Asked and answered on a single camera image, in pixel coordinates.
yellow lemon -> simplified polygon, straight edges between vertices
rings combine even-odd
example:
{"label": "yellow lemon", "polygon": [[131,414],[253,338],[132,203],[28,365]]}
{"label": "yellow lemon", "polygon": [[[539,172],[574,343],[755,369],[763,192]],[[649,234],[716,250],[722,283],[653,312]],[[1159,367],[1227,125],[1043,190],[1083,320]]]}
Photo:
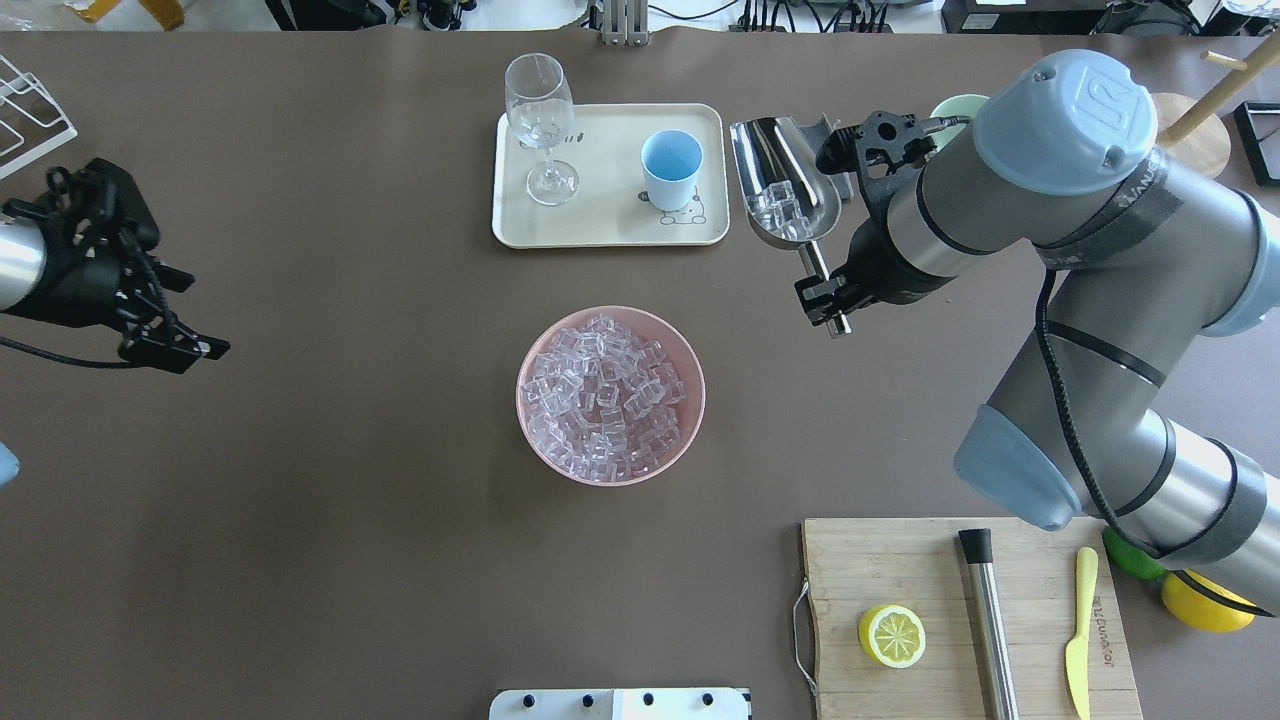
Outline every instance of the yellow lemon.
{"label": "yellow lemon", "polygon": [[863,650],[881,665],[910,667],[924,656],[924,623],[901,605],[877,605],[858,621]]}
{"label": "yellow lemon", "polygon": [[[1213,592],[1231,600],[1248,602],[1234,592],[1206,580],[1196,573],[1188,571],[1188,575],[1193,577],[1197,582],[1202,583]],[[1174,614],[1174,618],[1178,618],[1183,623],[1187,623],[1198,630],[1208,630],[1210,633],[1234,633],[1253,621],[1253,615],[1240,612],[1239,610],[1231,610],[1225,605],[1213,602],[1212,600],[1196,592],[1194,588],[1184,583],[1181,578],[1174,575],[1172,573],[1165,575],[1165,584],[1160,585],[1160,600],[1165,601],[1165,607]]]}

white tray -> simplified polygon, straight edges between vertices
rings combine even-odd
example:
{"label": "white tray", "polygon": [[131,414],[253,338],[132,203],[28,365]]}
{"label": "white tray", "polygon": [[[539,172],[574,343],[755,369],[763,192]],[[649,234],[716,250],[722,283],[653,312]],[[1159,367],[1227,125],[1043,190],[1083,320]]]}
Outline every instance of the white tray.
{"label": "white tray", "polygon": [[[728,232],[728,176],[719,114],[700,104],[575,105],[573,135],[552,156],[577,169],[577,195],[539,205],[525,186],[540,150],[521,147],[498,118],[493,234],[516,249],[712,245]],[[660,129],[682,129],[703,145],[692,202],[664,213],[645,200],[640,145]]]}

light blue object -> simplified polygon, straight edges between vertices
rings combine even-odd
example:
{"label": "light blue object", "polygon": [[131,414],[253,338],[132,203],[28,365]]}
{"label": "light blue object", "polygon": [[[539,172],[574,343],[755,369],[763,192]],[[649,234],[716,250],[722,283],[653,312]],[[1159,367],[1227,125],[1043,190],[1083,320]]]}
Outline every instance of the light blue object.
{"label": "light blue object", "polygon": [[1244,199],[1258,219],[1258,255],[1244,292],[1225,315],[1201,331],[1206,337],[1243,333],[1261,323],[1267,310],[1280,305],[1280,219],[1261,208],[1257,200],[1248,195]]}
{"label": "light blue object", "polygon": [[0,442],[0,486],[18,477],[18,456]]}
{"label": "light blue object", "polygon": [[698,170],[703,168],[703,146],[687,132],[664,129],[644,141],[640,164],[649,202],[671,213],[694,199]]}
{"label": "light blue object", "polygon": [[1057,466],[1009,418],[989,405],[955,456],[956,474],[1023,520],[1061,530],[1083,510]]}
{"label": "light blue object", "polygon": [[1156,106],[1119,60],[1062,50],[1025,70],[974,118],[978,155],[1043,195],[1097,192],[1129,176],[1156,142]]}

tray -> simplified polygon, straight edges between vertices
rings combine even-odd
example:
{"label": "tray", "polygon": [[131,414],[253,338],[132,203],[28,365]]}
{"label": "tray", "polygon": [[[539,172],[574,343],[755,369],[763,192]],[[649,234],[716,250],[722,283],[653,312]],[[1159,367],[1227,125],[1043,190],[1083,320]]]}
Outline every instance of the tray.
{"label": "tray", "polygon": [[[986,720],[956,530],[991,528],[996,583],[1023,717],[1074,720],[1064,648],[1075,633],[1075,551],[1098,551],[1089,634],[1094,720],[1142,720],[1102,523],[1075,518],[1048,533],[1016,518],[851,518],[804,523],[812,585],[819,720]],[[909,670],[878,666],[858,641],[861,614],[915,610],[927,650]]]}
{"label": "tray", "polygon": [[[522,147],[498,118],[493,234],[508,247],[712,245],[728,232],[728,176],[719,114],[701,104],[575,105],[573,135],[553,158],[577,169],[577,196],[558,208],[534,202],[525,188],[540,150]],[[692,202],[662,211],[644,195],[640,145],[660,129],[682,129],[703,145]]]}

wooden cutting board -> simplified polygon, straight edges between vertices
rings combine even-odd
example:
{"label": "wooden cutting board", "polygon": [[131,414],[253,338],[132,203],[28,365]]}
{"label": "wooden cutting board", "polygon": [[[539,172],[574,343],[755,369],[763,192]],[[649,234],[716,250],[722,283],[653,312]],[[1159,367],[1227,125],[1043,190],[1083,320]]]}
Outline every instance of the wooden cutting board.
{"label": "wooden cutting board", "polygon": [[[818,719],[988,717],[980,641],[965,601],[968,573],[955,542],[966,528],[991,528],[1021,717],[1075,717],[1062,657],[1075,634],[1075,552],[1089,544],[1101,560],[1089,633],[1092,716],[1140,720],[1102,523],[1091,518],[1056,533],[1016,518],[805,520]],[[877,665],[858,641],[859,618],[886,602],[910,607],[924,623],[924,657],[906,670]]]}

